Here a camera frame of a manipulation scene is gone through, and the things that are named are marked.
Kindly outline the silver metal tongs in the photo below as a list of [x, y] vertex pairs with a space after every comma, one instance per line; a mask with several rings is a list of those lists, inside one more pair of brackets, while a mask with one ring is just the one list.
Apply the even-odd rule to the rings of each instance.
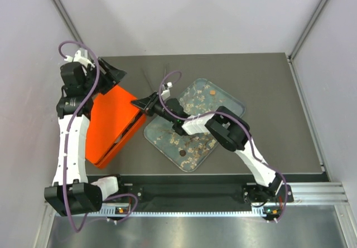
[[[164, 64], [164, 68], [163, 68], [163, 78], [165, 78], [165, 76], [170, 72], [169, 70], [170, 64]], [[141, 68], [141, 73], [143, 74], [149, 88], [151, 89], [152, 92], [156, 91], [156, 86], [153, 85], [152, 80], [150, 79], [150, 77], [148, 76], [148, 71], [144, 68]]]

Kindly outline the orange box lid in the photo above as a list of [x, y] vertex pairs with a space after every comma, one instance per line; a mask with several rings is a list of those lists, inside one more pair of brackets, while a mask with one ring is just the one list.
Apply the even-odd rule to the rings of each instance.
[[135, 99], [131, 93], [116, 85], [106, 94], [94, 99], [90, 124], [86, 134], [86, 159], [98, 168], [104, 168], [124, 145], [123, 136], [138, 114], [131, 105]]

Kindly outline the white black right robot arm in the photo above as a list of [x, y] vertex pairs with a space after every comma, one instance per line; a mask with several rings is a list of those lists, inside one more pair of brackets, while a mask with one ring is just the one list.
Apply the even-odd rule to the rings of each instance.
[[173, 125], [179, 135], [209, 133], [226, 150], [237, 154], [253, 174], [262, 202], [273, 201], [281, 194], [288, 197], [285, 177], [271, 167], [255, 145], [249, 125], [224, 106], [197, 116], [184, 111], [176, 98], [163, 101], [158, 92], [131, 104], [148, 116], [158, 115]]

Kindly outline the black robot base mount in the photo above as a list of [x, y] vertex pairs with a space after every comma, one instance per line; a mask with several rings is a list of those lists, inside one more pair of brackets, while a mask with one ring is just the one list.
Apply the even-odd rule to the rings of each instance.
[[158, 199], [198, 200], [228, 198], [237, 203], [292, 202], [291, 186], [275, 178], [268, 187], [259, 185], [251, 174], [243, 175], [117, 175], [120, 192], [136, 194], [141, 202]]

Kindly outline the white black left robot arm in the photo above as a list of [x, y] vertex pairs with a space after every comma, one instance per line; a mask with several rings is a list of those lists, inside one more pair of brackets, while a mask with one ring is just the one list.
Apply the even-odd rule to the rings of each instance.
[[105, 95], [126, 76], [103, 59], [72, 61], [60, 67], [63, 80], [56, 106], [60, 127], [59, 156], [52, 185], [44, 189], [45, 200], [60, 216], [97, 212], [110, 197], [125, 198], [127, 189], [116, 176], [89, 183], [85, 171], [86, 135], [96, 94]]

